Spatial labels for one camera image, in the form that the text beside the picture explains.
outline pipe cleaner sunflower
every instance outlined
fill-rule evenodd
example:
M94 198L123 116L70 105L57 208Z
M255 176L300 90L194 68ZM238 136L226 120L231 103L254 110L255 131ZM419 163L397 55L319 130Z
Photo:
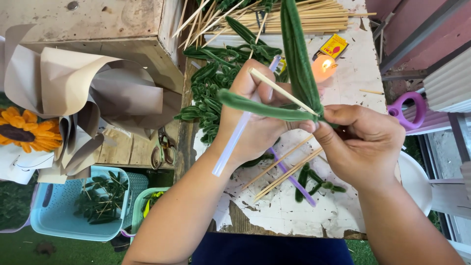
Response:
M38 123L38 117L29 110L20 115L16 107L0 109L0 144L21 146L26 153L52 151L60 146L59 120Z

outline scissors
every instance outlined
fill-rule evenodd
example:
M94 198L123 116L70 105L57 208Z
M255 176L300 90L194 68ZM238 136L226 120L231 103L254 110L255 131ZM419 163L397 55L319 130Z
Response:
M171 150L173 153L173 160L170 161L170 157L168 154L168 150ZM177 152L175 150L175 146L170 142L169 138L165 134L164 127L158 130L158 137L157 143L152 150L152 154L150 157L150 163L153 169L158 169L162 163L165 161L167 164L174 166L175 165L175 157Z

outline candle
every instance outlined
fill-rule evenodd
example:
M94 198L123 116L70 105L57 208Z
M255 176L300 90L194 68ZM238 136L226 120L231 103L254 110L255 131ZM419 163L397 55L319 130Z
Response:
M335 73L336 69L337 64L335 64L335 60L328 55L317 57L311 65L312 74L314 75L316 83L324 82Z

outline blue basket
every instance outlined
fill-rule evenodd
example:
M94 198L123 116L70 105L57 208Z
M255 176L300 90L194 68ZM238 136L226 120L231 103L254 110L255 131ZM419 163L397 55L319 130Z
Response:
M147 188L148 179L142 174L126 173L122 169L107 166L92 166L91 176L109 179L108 171L121 173L122 181L129 180L124 194L120 219L107 224L89 224L84 217L74 216L75 200L82 191L83 180L68 180L65 184L40 183L31 211L31 227L40 234L82 239L108 241L121 228L132 224L132 213L136 197Z

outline hand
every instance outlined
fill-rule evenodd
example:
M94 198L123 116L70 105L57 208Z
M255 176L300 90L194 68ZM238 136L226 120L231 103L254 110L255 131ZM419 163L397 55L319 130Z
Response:
M263 73L270 80L275 81L275 75L268 67L260 62L250 59L247 60L236 76L230 91L246 98L251 98L257 90L262 103L272 106L280 106L282 104L291 103L289 99L274 91L269 85L261 82L248 72L249 68L255 68ZM282 88L291 92L290 84L278 83ZM229 138L231 137L237 122L243 111L235 110L226 106L222 107L221 122L219 125L218 135L211 144L210 150L220 155L225 148ZM276 118L252 115L250 121L244 129L239 141L237 142L231 158L228 162L232 163L235 168L241 164L260 157L283 133L290 129L303 129L312 133L316 126L313 121L287 122Z
M394 168L405 130L396 118L358 105L325 106L324 116L345 128L336 132L319 122L313 133L339 178L358 191L387 189L397 181Z

